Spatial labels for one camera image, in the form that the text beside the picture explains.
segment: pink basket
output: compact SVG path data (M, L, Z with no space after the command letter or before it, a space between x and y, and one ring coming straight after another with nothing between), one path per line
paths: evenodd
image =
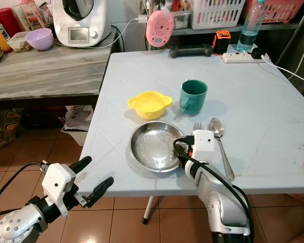
M256 2L257 0L246 0L243 11L244 20L247 18L249 8ZM263 23L283 22L287 24L295 17L303 3L304 0L266 0L267 14Z

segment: metal spoon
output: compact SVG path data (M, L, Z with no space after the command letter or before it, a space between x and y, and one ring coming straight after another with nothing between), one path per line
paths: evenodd
M229 163L229 160L227 159L227 156L226 156L226 154L224 152L223 145L222 145L222 142L221 142L221 139L220 139L223 136L223 134L224 134L224 128L222 126L222 123L219 121L219 119L212 118L212 120L209 123L209 130L213 131L214 137L218 141L219 148L221 150L222 157L223 157L224 170L225 170L226 176L231 181L233 181L234 178L235 178L234 172L233 172L233 170L231 168L231 165Z

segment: stainless steel plate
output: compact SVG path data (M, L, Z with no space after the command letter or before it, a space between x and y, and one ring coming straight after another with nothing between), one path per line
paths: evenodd
M180 164L172 143L183 135L182 131L172 124L150 121L134 131L130 140L130 151L146 169L168 172Z

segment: white table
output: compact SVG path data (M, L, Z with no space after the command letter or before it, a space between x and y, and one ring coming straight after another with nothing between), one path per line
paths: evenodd
M106 196L194 195L183 169L157 174L131 158L128 143L146 122L127 107L144 91L173 98L159 120L191 134L193 123L219 118L222 139L236 179L247 194L304 193L304 98L282 73L266 64L225 64L220 56L178 57L169 50L112 54L81 157L93 161L77 177L89 193L104 178L115 182ZM186 78L208 85L202 111L178 115L180 84ZM224 173L216 143L212 161Z

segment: yellow bowl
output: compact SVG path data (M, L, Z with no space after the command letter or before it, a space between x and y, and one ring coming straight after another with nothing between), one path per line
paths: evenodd
M130 109L144 119L156 119L164 110L172 105L172 99L158 92L148 91L131 98L127 102Z

